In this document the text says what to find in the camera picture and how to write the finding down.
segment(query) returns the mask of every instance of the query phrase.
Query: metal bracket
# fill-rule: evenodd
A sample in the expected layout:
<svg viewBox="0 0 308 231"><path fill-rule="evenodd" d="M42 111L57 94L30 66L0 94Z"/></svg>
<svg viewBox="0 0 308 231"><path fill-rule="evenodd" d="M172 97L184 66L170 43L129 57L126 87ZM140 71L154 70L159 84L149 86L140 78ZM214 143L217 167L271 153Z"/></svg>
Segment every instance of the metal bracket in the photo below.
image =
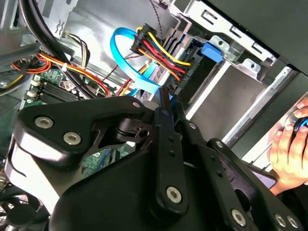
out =
<svg viewBox="0 0 308 231"><path fill-rule="evenodd" d="M52 34L61 38L70 12L78 0L41 0L38 3L44 21Z"/></svg>
<svg viewBox="0 0 308 231"><path fill-rule="evenodd" d="M223 33L229 36L231 39L255 55L258 59L262 61L270 60L271 65L273 65L273 63L277 60L277 58L268 50L261 47L252 38L240 31L237 27L235 27L232 23L230 23L204 2L199 0L191 0L187 4L186 9L184 11L180 11L175 6L176 1L178 0L174 0L169 7L171 14L183 14L209 31Z"/></svg>

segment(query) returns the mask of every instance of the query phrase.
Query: power supply cable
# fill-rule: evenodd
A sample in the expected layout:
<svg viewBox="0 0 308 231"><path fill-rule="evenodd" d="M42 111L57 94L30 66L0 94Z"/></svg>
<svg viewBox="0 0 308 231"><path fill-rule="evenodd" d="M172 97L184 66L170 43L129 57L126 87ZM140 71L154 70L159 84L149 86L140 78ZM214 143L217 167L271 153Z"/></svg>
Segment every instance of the power supply cable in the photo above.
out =
<svg viewBox="0 0 308 231"><path fill-rule="evenodd" d="M18 2L25 23L27 24L27 27L37 39L37 41L46 49L49 54L65 63L70 64L68 58L61 50L60 44L52 35L51 31L48 29L42 16L40 15L36 1L19 0ZM63 74L86 98L97 98L97 96L93 92L91 92L90 89L87 88L87 86L84 85L82 80L77 75L75 75L71 71L63 71Z"/></svg>

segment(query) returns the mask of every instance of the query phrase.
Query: motherboard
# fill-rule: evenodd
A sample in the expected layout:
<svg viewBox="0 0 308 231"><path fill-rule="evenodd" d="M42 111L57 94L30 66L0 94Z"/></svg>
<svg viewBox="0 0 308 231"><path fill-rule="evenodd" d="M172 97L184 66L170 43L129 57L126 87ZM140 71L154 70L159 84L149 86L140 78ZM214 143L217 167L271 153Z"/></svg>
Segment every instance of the motherboard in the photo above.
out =
<svg viewBox="0 0 308 231"><path fill-rule="evenodd" d="M31 86L26 92L25 101L23 102L23 108L77 100L83 100L83 98L77 95L77 91L65 79L61 70L51 69L48 72L32 77ZM88 177L133 151L133 147L125 144L118 149L106 149L87 156L82 162L82 176Z"/></svg>

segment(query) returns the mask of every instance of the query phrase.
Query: screw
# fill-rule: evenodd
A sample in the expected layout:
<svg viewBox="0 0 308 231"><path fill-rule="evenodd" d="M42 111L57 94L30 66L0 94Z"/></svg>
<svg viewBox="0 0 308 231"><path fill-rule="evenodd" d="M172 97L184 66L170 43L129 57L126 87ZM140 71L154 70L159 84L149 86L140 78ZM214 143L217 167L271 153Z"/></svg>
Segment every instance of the screw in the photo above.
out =
<svg viewBox="0 0 308 231"><path fill-rule="evenodd" d="M282 227L287 227L287 224L285 223L285 221L283 220L283 218L280 215L275 214L275 218L276 218L276 221L278 222L278 224L280 224Z"/></svg>
<svg viewBox="0 0 308 231"><path fill-rule="evenodd" d="M182 195L181 193L179 192L179 190L175 187L168 187L167 188L167 197L170 199L170 201L172 201L173 203L180 203L181 200L182 200Z"/></svg>
<svg viewBox="0 0 308 231"><path fill-rule="evenodd" d="M138 103L136 103L136 102L133 102L133 105L134 105L135 107L137 107L137 108L140 108L140 105L139 105Z"/></svg>
<svg viewBox="0 0 308 231"><path fill-rule="evenodd" d="M222 143L221 143L220 141L216 141L216 144L217 144L217 146L218 146L219 148L223 148L223 145L222 145Z"/></svg>
<svg viewBox="0 0 308 231"><path fill-rule="evenodd" d="M197 126L195 124L193 124L193 123L189 123L189 126L191 126L192 129L196 129L197 128Z"/></svg>
<svg viewBox="0 0 308 231"><path fill-rule="evenodd" d="M39 128L44 128L44 129L51 128L53 126L52 119L44 116L36 118L34 123Z"/></svg>
<svg viewBox="0 0 308 231"><path fill-rule="evenodd" d="M74 132L68 132L64 134L63 139L69 145L77 145L81 142L81 136Z"/></svg>
<svg viewBox="0 0 308 231"><path fill-rule="evenodd" d="M246 225L246 220L240 211L233 209L231 211L231 214L235 222L238 223L240 226L244 227Z"/></svg>
<svg viewBox="0 0 308 231"><path fill-rule="evenodd" d="M290 224L294 227L294 228L298 228L298 224L297 222L291 217L291 216L287 216L288 221L290 222Z"/></svg>

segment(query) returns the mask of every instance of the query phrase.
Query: cable bundle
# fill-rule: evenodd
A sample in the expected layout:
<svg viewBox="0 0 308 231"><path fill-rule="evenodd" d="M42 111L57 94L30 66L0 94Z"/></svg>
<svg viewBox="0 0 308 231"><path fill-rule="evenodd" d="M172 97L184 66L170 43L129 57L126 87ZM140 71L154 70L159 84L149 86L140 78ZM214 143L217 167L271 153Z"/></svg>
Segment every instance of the cable bundle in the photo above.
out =
<svg viewBox="0 0 308 231"><path fill-rule="evenodd" d="M137 28L136 39L140 38L139 34L144 33L142 27ZM190 66L190 63L182 62L174 58L169 54L157 41L155 36L150 31L146 31L146 35L143 35L141 41L139 41L139 46L137 50L158 63L164 69L168 70L177 81L181 81L181 76L185 75L188 71L187 66Z"/></svg>
<svg viewBox="0 0 308 231"><path fill-rule="evenodd" d="M103 82L101 80L99 80L95 75L91 74L90 72L87 72L82 68L79 68L79 67L76 67L76 66L73 66L73 65L70 65L70 64L66 64L66 63L64 63L60 60L57 60L53 57L50 57L46 54L41 53L41 54L38 54L38 56L41 57L41 59L43 59L46 62L51 62L51 63L54 63L58 66L61 66L62 70L63 70L63 68L67 68L67 71L72 70L76 73L79 73L79 74L87 77L88 79L94 81L103 90L103 92L106 94L106 97L111 97L111 93L110 93L109 89L103 84Z"/></svg>
<svg viewBox="0 0 308 231"><path fill-rule="evenodd" d="M36 40L46 51L57 60L70 65L60 44L46 26L36 3L36 0L19 0L19 7L25 23ZM97 96L84 84L81 78L71 70L63 71L64 76L75 86L75 88L87 99Z"/></svg>

